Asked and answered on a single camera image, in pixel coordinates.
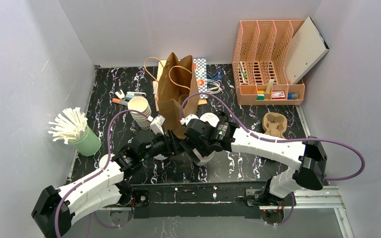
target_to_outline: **robotic arm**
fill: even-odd
[[[246,200],[257,206],[278,204],[290,192],[301,187],[312,190],[323,188],[326,154],[320,142],[270,143],[255,139],[237,124],[229,122],[228,117],[221,112],[204,114],[200,119],[196,115],[187,116],[181,121],[187,136],[184,140],[179,140],[170,130],[167,131],[168,136],[165,135],[161,127],[163,122],[163,117],[156,117],[150,126],[152,131],[140,131],[130,144],[111,156],[109,166],[94,179],[83,182],[102,168],[58,189],[53,186],[45,188],[31,214],[45,237],[56,237],[56,207],[77,183],[83,185],[67,197],[59,214],[61,235],[80,218],[102,207],[128,205],[131,188],[125,179],[142,168],[142,161],[150,158],[163,160],[185,151],[197,165],[206,164],[215,152],[222,150],[250,153],[288,165],[288,170],[267,181],[263,191]],[[282,140],[257,132],[255,134]],[[100,165],[106,163],[107,157],[101,158]]]

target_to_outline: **green cup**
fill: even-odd
[[[96,134],[90,129],[89,126],[85,129],[84,135],[75,141],[68,141],[69,145],[73,145],[76,150],[83,156],[90,156],[97,153],[100,149],[101,142]]]

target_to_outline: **marble countertop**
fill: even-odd
[[[154,75],[157,67],[148,67]],[[231,64],[207,65],[208,78],[221,79],[223,92],[216,94],[226,102],[236,116],[250,129],[263,132],[261,121],[267,112],[281,113],[287,117],[286,138],[304,138],[305,133],[296,106],[240,106],[236,101],[233,72]],[[99,158],[107,154],[106,133],[113,116],[126,106],[112,103],[114,93],[122,89],[145,92],[150,103],[152,116],[157,116],[151,84],[152,78],[142,67],[100,68],[88,107],[88,125],[102,141],[102,146],[94,156],[76,155],[71,178],[77,180],[98,167]],[[207,105],[198,107],[200,116],[206,112],[222,111],[224,108],[213,99]],[[112,149],[117,152],[128,143],[140,130],[130,115],[117,119],[113,128]],[[147,160],[141,171],[128,181],[130,184],[151,183],[188,183],[188,182],[230,182],[230,181],[265,181],[287,169],[286,165],[244,153],[216,153],[207,165],[194,165],[187,154],[173,157],[170,160]]]

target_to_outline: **paper bag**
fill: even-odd
[[[180,65],[189,71],[179,67],[174,67],[171,70],[171,79],[182,86],[175,85],[170,81],[169,71],[173,66]],[[186,56],[181,61],[178,60],[174,53],[171,53],[164,65],[163,73],[161,74],[160,81],[158,82],[157,96],[158,96],[158,109],[159,113],[166,118],[164,121],[164,128],[171,129],[173,133],[180,139],[184,139],[184,127],[179,122],[179,111],[183,100],[191,94],[198,92],[198,85],[196,84],[195,70],[193,69],[192,56]],[[183,117],[189,114],[195,114],[198,107],[199,96],[192,97],[188,100],[185,108],[183,109]]]

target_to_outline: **desk organizer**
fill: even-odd
[[[303,80],[289,84],[284,72],[288,48],[304,20],[240,21],[233,55],[233,73],[239,105],[299,105],[304,98]],[[241,65],[246,72],[242,77]],[[266,92],[274,80],[272,91],[283,91],[285,99],[272,99]],[[258,91],[264,99],[257,100]],[[287,99],[298,93],[298,99]]]

